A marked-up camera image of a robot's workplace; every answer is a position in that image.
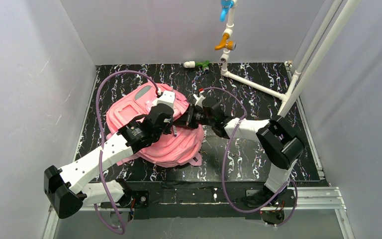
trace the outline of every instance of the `black marble table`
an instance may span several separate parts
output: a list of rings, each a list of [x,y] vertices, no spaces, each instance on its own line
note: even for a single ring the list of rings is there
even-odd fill
[[[248,112],[248,120],[270,119],[278,113],[280,100],[220,75],[220,65],[210,64],[205,74],[199,69],[185,69],[179,64],[156,65],[103,65],[97,68],[96,85],[87,113],[76,159],[86,155],[99,144],[99,128],[96,120],[95,98],[101,81],[111,73],[121,70],[135,70],[151,76],[157,83],[166,83],[192,100],[192,94],[200,88],[216,86],[235,94]],[[283,63],[241,63],[229,64],[228,69],[241,77],[271,88],[286,92],[289,78]],[[100,97],[100,110],[103,122],[109,107],[123,96],[136,89],[147,80],[133,74],[121,75],[110,80],[103,88]],[[243,110],[239,104],[222,92],[210,92],[221,98],[226,111],[233,116],[241,116]],[[293,169],[292,177],[296,181],[318,181],[319,176],[311,150],[308,146],[303,123],[295,105],[287,116],[289,122],[301,134],[307,148]],[[110,133],[107,125],[105,134]],[[121,166],[114,165],[104,172],[106,181],[122,177],[127,181],[220,181],[220,169],[227,140],[217,137],[214,132],[204,128],[205,140],[201,147],[202,166],[183,165],[175,168],[163,168],[141,158]],[[270,162],[264,150],[255,142],[237,139],[228,154],[228,181],[265,181],[268,177]]]

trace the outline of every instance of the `electrical wire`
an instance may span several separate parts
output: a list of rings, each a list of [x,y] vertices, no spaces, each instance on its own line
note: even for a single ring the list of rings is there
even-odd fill
[[[145,78],[147,78],[151,83],[153,83],[153,85],[155,86],[156,88],[156,94],[159,90],[159,88],[157,87],[156,83],[153,81],[153,79],[149,76],[147,76],[146,74],[143,74],[141,72],[138,72],[138,71],[131,71],[131,70],[124,70],[124,71],[118,71],[118,72],[115,72],[115,73],[112,73],[110,74],[108,77],[106,77],[102,83],[100,84],[98,90],[97,90],[97,94],[96,94],[96,115],[97,115],[97,122],[98,122],[98,125],[99,125],[99,129],[100,129],[100,138],[101,138],[101,147],[102,149],[104,148],[104,141],[105,141],[105,135],[104,135],[104,128],[103,128],[103,124],[102,124],[102,121],[101,121],[101,115],[100,115],[100,109],[99,109],[99,100],[100,100],[100,93],[101,93],[101,90],[103,88],[103,85],[112,77],[114,76],[117,76],[117,75],[121,75],[121,74],[125,74],[125,73],[132,73],[132,74],[137,74],[137,75],[140,75],[140,76],[143,76]],[[101,220],[101,222],[109,229],[111,230],[112,232],[116,233],[116,234],[119,234],[119,235],[123,235],[125,233],[125,222],[124,220],[122,219],[121,217],[121,214],[119,213],[119,210],[118,210],[118,207],[116,206],[115,204],[115,201],[113,200],[113,197],[111,196],[110,194],[110,191],[106,185],[106,181],[104,180],[104,175],[103,175],[103,166],[102,166],[102,159],[103,159],[103,150],[100,151],[100,154],[99,154],[99,162],[98,162],[98,167],[99,167],[99,176],[100,176],[100,179],[101,179],[101,183],[103,184],[103,187],[104,187],[104,190],[107,194],[107,197],[109,198],[109,201],[110,201],[110,204],[112,205],[113,207],[113,210],[115,211],[115,214],[116,216],[118,217],[118,220],[119,222],[121,223],[120,227],[121,227],[121,231],[119,230],[119,226],[115,227],[115,226],[111,226],[109,225],[102,217],[102,215],[100,214],[99,210],[98,210],[98,207],[97,207],[97,204],[95,204],[95,211],[99,217],[99,219]]]
[[[292,211],[291,213],[289,214],[289,216],[280,224],[278,224],[277,226],[281,226],[283,225],[284,223],[286,223],[290,218],[291,216],[293,215],[294,211],[295,211],[295,208],[296,208],[296,201],[298,199],[298,192],[297,192],[297,189],[296,189],[296,184],[294,181],[292,180],[289,180],[289,181],[286,181],[278,190],[277,192],[275,192],[273,194],[273,196],[268,199],[263,205],[259,206],[258,208],[255,208],[255,209],[251,209],[251,210],[242,210],[242,209],[239,209],[237,207],[235,207],[235,205],[232,203],[232,201],[230,200],[229,198],[229,195],[226,191],[226,183],[225,183],[225,168],[226,168],[226,159],[227,159],[227,156],[228,156],[228,153],[229,153],[229,149],[230,149],[230,146],[231,146],[231,143],[232,143],[232,140],[234,139],[234,136],[235,136],[235,133],[236,131],[238,130],[239,128],[239,125],[241,123],[241,121],[247,117],[247,110],[245,109],[244,105],[242,104],[241,101],[239,101],[239,99],[234,96],[232,93],[230,93],[229,91],[225,90],[225,89],[222,89],[222,88],[219,88],[219,87],[207,87],[207,88],[204,88],[203,89],[204,91],[205,90],[220,90],[220,91],[223,91],[227,94],[229,94],[232,98],[234,98],[238,103],[239,105],[241,106],[242,110],[244,111],[244,114],[239,118],[239,121],[238,123],[236,124],[235,128],[233,129],[232,131],[232,134],[231,136],[229,137],[230,139],[228,140],[228,144],[225,148],[225,153],[223,155],[223,162],[222,162],[222,175],[221,175],[221,182],[222,182],[222,188],[223,188],[223,194],[225,195],[225,198],[226,198],[226,201],[229,203],[229,205],[234,209],[236,210],[237,212],[240,212],[240,213],[254,213],[254,212],[257,212],[259,211],[261,208],[265,207],[266,205],[268,205],[285,187],[288,186],[289,184],[289,181],[293,184],[293,186],[295,187],[295,204],[292,208]]]

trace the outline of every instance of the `gray floor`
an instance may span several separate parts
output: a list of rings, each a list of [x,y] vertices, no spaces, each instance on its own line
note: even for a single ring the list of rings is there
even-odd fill
[[[109,212],[103,212],[109,221]],[[244,218],[165,218],[132,221],[122,236],[106,229],[93,211],[59,220],[55,239],[342,239],[334,210],[297,210],[284,226],[274,229],[261,220]]]

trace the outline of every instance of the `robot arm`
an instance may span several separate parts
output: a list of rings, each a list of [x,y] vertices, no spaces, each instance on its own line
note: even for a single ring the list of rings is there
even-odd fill
[[[89,183],[99,172],[99,154],[103,151],[102,169],[132,156],[141,149],[157,142],[162,134],[169,134],[173,123],[174,92],[163,92],[146,116],[138,116],[118,130],[105,142],[81,159],[61,168],[50,166],[44,172],[44,192],[59,218],[67,218],[83,205],[107,202],[101,183]],[[117,202],[124,195],[125,187],[118,181],[107,183]]]
[[[196,104],[174,122],[180,127],[197,128],[199,124],[209,125],[215,134],[230,138],[237,124],[235,138],[259,142],[272,162],[269,177],[264,184],[264,197],[270,198],[289,180],[298,157],[304,150],[301,138],[292,126],[281,116],[270,120],[246,120],[225,115],[216,98],[194,95]]]

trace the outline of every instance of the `green valve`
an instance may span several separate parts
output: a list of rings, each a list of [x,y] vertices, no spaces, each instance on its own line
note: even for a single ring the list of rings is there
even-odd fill
[[[184,67],[185,68],[201,67],[203,72],[207,73],[209,64],[210,64],[210,61],[204,61],[204,62],[187,61],[184,63]]]

